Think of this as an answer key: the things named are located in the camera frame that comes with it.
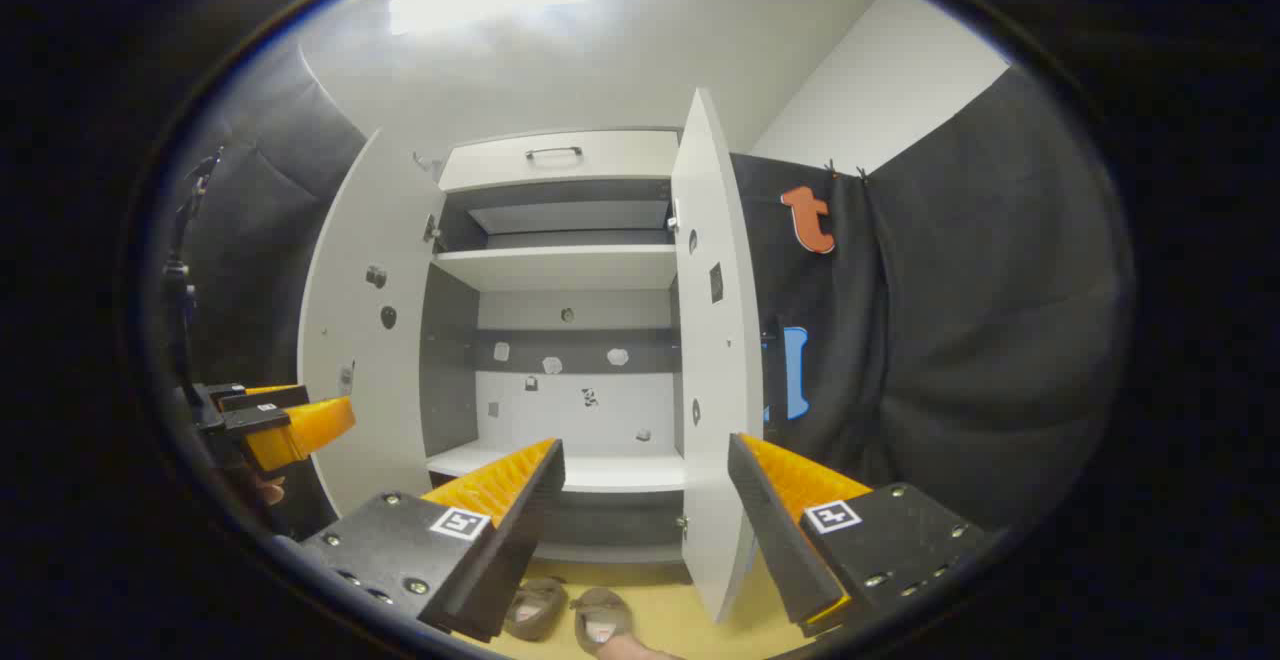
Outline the white shoe cabinet door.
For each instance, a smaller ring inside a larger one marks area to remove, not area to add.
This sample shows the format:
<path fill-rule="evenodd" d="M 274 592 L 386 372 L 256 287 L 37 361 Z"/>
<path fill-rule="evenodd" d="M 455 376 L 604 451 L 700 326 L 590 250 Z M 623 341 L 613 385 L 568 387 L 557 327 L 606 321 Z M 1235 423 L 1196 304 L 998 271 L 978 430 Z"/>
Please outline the white shoe cabinet door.
<path fill-rule="evenodd" d="M 730 443 L 764 427 L 762 329 L 733 162 L 710 91 L 694 91 L 671 177 L 684 423 L 684 563 L 709 619 L 730 618 L 755 554 Z"/>
<path fill-rule="evenodd" d="M 434 174 L 374 130 L 334 196 L 303 287 L 297 376 L 315 399 L 347 397 L 355 426 L 315 452 L 339 515 L 376 492 L 424 491 L 420 333 L 444 203 Z"/>

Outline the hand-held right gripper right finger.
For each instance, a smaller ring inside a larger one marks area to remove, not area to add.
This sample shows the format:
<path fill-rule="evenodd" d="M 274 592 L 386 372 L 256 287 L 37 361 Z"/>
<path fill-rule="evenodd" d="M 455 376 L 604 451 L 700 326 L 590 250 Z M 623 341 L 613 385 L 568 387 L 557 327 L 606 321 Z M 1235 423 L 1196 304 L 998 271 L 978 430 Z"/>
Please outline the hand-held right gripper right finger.
<path fill-rule="evenodd" d="M 872 489 L 763 437 L 727 469 L 788 619 L 812 638 L 861 631 L 968 569 L 988 533 L 913 483 Z"/>

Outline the black tripod stand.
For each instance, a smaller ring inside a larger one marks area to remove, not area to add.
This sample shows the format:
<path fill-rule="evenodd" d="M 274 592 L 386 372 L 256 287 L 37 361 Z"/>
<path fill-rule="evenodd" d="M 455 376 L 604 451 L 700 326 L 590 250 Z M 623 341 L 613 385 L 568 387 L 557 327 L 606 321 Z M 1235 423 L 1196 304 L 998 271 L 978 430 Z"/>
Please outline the black tripod stand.
<path fill-rule="evenodd" d="M 169 237 L 166 260 L 163 269 L 163 292 L 166 303 L 166 354 L 173 372 L 180 382 L 187 402 L 200 405 L 201 399 L 195 388 L 191 373 L 189 354 L 189 324 L 197 304 L 195 283 L 189 276 L 189 267 L 183 258 L 183 247 L 189 223 L 200 214 L 201 205 L 207 194 L 209 185 L 221 155 L 224 145 L 218 146 L 209 157 L 187 173 L 184 182 L 189 191 L 178 206 L 174 215 L 173 230 Z"/>

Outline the black backdrop cloth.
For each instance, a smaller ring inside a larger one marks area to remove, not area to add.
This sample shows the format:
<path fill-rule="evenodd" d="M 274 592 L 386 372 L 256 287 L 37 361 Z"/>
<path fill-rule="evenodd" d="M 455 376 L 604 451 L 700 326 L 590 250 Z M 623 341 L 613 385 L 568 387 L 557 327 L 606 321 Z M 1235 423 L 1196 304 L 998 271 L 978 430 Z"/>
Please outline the black backdrop cloth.
<path fill-rule="evenodd" d="M 863 483 L 914 483 L 982 527 L 1075 476 L 1111 408 L 1135 278 L 1106 173 L 1034 77 L 1006 68 L 868 182 L 731 159 L 762 329 L 754 436 Z M 215 271 L 212 232 L 197 240 L 220 322 L 296 318 L 300 381 L 314 246 L 275 308 Z"/>

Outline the white shoe cabinet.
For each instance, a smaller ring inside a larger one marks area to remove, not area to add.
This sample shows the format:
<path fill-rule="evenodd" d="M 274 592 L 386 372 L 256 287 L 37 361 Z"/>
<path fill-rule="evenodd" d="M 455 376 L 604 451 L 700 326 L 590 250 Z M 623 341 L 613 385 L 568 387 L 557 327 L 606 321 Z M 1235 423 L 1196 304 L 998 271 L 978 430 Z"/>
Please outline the white shoe cabinet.
<path fill-rule="evenodd" d="M 672 246 L 669 177 L 439 185 L 440 219 L 428 226 L 433 260 L 516 247 Z M 420 335 L 426 460 L 465 443 L 517 450 L 543 437 L 572 452 L 682 457 L 676 278 L 666 290 L 477 292 L 433 260 Z M 678 563 L 672 519 L 682 500 L 682 490 L 564 491 L 540 555 Z"/>

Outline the brown fuzzy shoe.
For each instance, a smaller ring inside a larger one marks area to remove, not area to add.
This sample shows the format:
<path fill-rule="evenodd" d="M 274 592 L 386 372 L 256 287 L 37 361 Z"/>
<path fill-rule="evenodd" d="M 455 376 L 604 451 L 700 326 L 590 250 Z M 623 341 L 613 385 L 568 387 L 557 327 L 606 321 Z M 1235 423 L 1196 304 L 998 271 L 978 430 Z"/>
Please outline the brown fuzzy shoe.
<path fill-rule="evenodd" d="M 573 614 L 573 633 L 579 646 L 596 656 L 613 638 L 631 634 L 634 614 L 613 590 L 594 587 L 568 602 Z"/>
<path fill-rule="evenodd" d="M 515 592 L 504 617 L 503 632 L 529 642 L 544 641 L 554 631 L 567 604 L 563 579 L 527 579 Z"/>

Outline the white cabinet drawer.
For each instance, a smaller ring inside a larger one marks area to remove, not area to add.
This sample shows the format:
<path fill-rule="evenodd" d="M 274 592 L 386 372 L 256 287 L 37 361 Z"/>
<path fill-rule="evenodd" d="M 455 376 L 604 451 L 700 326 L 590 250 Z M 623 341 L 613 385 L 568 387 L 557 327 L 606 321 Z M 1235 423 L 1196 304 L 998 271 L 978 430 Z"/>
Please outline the white cabinet drawer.
<path fill-rule="evenodd" d="M 559 130 L 468 142 L 452 148 L 439 185 L 453 192 L 562 180 L 662 180 L 672 171 L 681 133 L 676 128 Z M 581 146 L 584 157 L 545 157 L 527 162 L 524 155 L 530 148 L 558 146 Z"/>

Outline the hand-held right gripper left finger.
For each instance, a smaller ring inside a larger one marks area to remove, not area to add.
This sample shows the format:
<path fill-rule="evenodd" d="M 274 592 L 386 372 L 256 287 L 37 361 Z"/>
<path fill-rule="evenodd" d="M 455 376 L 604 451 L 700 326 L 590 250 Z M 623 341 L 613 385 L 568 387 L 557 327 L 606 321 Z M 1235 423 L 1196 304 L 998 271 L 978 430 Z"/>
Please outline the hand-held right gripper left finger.
<path fill-rule="evenodd" d="M 300 545 L 371 609 L 488 642 L 502 632 L 566 477 L 559 437 L 442 487 L 381 491 Z"/>

